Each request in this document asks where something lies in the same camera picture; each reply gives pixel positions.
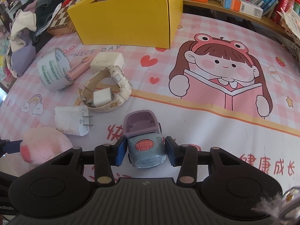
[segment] frog headband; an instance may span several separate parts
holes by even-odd
[[[253,66],[254,62],[252,61],[252,59],[249,57],[249,55],[247,54],[248,52],[248,48],[241,42],[239,41],[231,41],[230,43],[223,41],[223,40],[216,40],[214,38],[212,38],[211,36],[207,35],[207,34],[196,34],[195,35],[195,40],[197,41],[197,43],[192,47],[192,52],[196,52],[196,50],[198,48],[200,48],[201,46],[205,45],[205,44],[220,44],[220,45],[224,45],[224,46],[228,46],[231,47],[232,49],[241,52],[250,62],[250,64]]]

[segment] cartoon girl's hand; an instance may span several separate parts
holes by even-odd
[[[184,75],[176,75],[169,82],[169,89],[172,94],[182,97],[188,92],[190,84],[188,83],[188,77]]]
[[[257,112],[260,116],[266,117],[270,114],[270,107],[267,99],[261,95],[256,97]]]

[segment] chessboard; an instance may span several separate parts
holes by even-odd
[[[67,9],[80,1],[81,0],[71,0],[65,7],[61,8],[50,24],[47,32],[52,35],[74,33],[76,29],[68,15]]]

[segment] tablecloth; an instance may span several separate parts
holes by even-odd
[[[178,144],[209,151],[218,146],[273,176],[283,190],[298,184],[300,154],[300,73],[293,57],[278,43],[227,22],[183,14],[169,50],[122,45],[83,45],[76,33],[53,37],[17,80],[0,107],[2,139],[20,140],[39,123],[55,126],[54,108],[78,103],[77,88],[92,76],[90,69],[67,88],[52,93],[41,83],[37,61],[55,47],[71,65],[98,52],[121,52],[123,72],[132,95],[110,113],[90,112],[94,125],[84,137],[71,136],[84,151],[114,144],[122,135],[124,117],[152,110],[162,135]],[[108,80],[98,89],[110,87]],[[0,159],[0,170],[21,175],[31,167],[19,153]],[[151,169],[136,169],[125,156],[114,177],[173,177],[179,167],[168,159]],[[208,175],[198,166],[198,180]],[[93,166],[84,176],[93,180]]]

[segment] toy car wheel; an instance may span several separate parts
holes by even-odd
[[[130,164],[132,164],[131,160],[130,160],[130,156],[129,156],[129,153],[128,153],[128,160],[130,162]]]

